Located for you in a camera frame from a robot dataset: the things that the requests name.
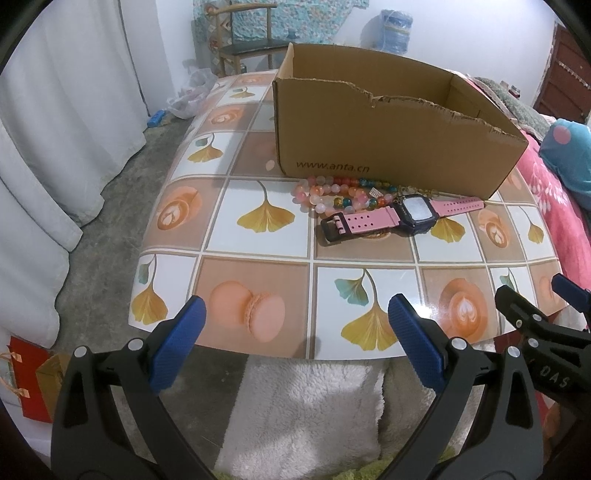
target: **plastic-wrapped water bottle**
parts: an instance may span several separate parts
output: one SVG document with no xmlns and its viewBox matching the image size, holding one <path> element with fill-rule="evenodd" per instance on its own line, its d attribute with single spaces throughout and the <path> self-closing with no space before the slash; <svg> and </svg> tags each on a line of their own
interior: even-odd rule
<svg viewBox="0 0 591 480">
<path fill-rule="evenodd" d="M 382 46 L 379 49 L 388 53 L 404 55 L 408 51 L 413 17 L 406 12 L 394 10 L 382 10 L 381 16 Z"/>
</svg>

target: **chair seat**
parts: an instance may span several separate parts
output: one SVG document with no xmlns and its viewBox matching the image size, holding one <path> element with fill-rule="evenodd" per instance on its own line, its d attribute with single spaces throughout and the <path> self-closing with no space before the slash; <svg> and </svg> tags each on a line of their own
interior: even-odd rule
<svg viewBox="0 0 591 480">
<path fill-rule="evenodd" d="M 274 38 L 262 38 L 260 40 L 237 41 L 231 45 L 220 48 L 220 53 L 225 56 L 240 56 L 245 53 L 264 52 L 265 50 L 276 50 L 287 48 L 290 43 L 285 40 Z"/>
</svg>

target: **blue gripper pad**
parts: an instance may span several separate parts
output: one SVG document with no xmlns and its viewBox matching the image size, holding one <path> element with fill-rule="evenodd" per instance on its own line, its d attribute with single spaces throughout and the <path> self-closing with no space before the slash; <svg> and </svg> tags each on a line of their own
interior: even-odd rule
<svg viewBox="0 0 591 480">
<path fill-rule="evenodd" d="M 443 358 L 419 325 L 419 316 L 399 293 L 390 299 L 388 320 L 424 387 L 443 391 Z"/>
<path fill-rule="evenodd" d="M 581 313 L 588 313 L 591 307 L 591 294 L 584 288 L 579 287 L 575 282 L 564 275 L 557 273 L 552 277 L 552 290 L 567 303 Z"/>
<path fill-rule="evenodd" d="M 155 394 L 174 383 L 205 326 L 205 317 L 205 302 L 192 297 L 174 320 L 167 320 L 176 324 L 152 357 L 150 387 Z"/>
</svg>

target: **pink bead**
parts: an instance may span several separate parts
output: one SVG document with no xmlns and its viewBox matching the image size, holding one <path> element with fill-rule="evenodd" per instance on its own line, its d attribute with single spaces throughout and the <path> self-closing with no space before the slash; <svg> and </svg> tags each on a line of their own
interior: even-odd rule
<svg viewBox="0 0 591 480">
<path fill-rule="evenodd" d="M 297 203 L 304 203 L 308 196 L 304 192 L 298 192 L 295 194 L 295 199 Z"/>
</svg>

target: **green fuzzy rug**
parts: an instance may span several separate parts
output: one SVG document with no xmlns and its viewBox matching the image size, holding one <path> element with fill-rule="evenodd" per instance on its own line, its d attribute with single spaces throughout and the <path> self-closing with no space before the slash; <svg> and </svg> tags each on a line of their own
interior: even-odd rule
<svg viewBox="0 0 591 480">
<path fill-rule="evenodd" d="M 439 457 L 439 461 L 443 462 L 450 459 L 456 454 L 452 447 L 447 447 L 443 454 Z M 380 474 L 386 470 L 386 467 L 394 459 L 393 456 L 383 458 L 381 460 L 375 460 L 359 470 L 347 470 L 337 476 L 334 476 L 332 480 L 376 480 Z M 218 480 L 238 480 L 232 475 L 226 473 L 214 472 L 214 475 Z"/>
</svg>

